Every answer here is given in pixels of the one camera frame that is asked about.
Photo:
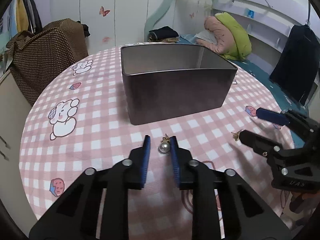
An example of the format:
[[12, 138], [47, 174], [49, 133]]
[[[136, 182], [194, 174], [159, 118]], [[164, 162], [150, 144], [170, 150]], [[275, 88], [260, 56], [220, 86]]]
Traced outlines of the right human hand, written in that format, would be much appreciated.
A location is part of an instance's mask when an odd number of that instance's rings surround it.
[[294, 213], [301, 213], [315, 209], [319, 204], [319, 192], [316, 194], [309, 193], [292, 193], [289, 203], [290, 211]]

